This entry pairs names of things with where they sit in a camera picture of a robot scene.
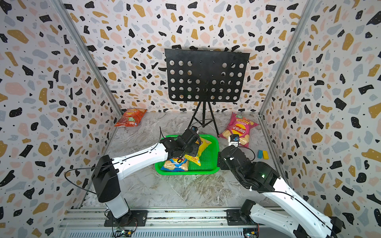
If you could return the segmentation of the yellow chips bag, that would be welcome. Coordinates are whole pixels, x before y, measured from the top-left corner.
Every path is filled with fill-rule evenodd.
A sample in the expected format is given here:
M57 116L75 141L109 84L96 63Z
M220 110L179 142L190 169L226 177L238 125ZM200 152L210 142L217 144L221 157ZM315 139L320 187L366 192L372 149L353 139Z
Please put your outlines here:
M195 163L198 166L201 166L200 157L204 150L212 144L209 140L206 140L204 138L200 138L200 141L196 141L195 144L197 145L197 154L195 156L191 156L188 154L184 155L184 158Z

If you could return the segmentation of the pink chips bag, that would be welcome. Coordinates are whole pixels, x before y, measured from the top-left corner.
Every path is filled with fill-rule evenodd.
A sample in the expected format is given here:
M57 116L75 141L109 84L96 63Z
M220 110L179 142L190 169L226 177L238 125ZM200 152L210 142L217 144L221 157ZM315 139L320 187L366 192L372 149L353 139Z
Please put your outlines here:
M240 144L244 147L249 147L250 131L258 125L241 114L232 113L229 124L219 136L228 139L231 135L237 134Z

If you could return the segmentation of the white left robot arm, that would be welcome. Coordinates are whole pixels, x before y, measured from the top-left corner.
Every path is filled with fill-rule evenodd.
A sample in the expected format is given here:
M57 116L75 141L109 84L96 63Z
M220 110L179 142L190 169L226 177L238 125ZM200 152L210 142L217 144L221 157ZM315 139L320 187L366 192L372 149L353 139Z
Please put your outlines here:
M92 183L98 201L109 209L107 217L111 225L126 226L132 212L121 194L120 181L152 164L184 155L196 156L201 139L196 127L186 129L178 137L159 137L159 142L139 152L116 158L101 157L92 174Z

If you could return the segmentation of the red chips bag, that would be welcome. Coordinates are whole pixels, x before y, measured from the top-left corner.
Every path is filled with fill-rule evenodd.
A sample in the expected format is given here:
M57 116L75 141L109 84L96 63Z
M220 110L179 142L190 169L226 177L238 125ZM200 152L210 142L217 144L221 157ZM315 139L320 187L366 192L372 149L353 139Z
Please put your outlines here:
M115 127L137 127L146 112L147 109L127 109Z

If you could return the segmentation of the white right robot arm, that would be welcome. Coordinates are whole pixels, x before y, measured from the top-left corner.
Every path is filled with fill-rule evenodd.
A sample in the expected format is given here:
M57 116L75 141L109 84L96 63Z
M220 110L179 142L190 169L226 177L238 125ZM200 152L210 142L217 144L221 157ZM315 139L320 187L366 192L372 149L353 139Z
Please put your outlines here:
M336 238L341 233L343 222L338 217L313 208L267 163L252 162L233 145L219 152L218 159L240 185L271 199L287 212L283 215L247 199L239 210L244 224L263 224L292 238Z

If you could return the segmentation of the blue chips bag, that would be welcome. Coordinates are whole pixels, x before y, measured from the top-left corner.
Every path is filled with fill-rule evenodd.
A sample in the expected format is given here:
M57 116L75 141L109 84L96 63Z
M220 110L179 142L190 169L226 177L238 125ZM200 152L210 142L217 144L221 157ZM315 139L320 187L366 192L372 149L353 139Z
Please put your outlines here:
M166 160L161 167L162 171L166 172L187 172L189 169L188 159L173 158Z

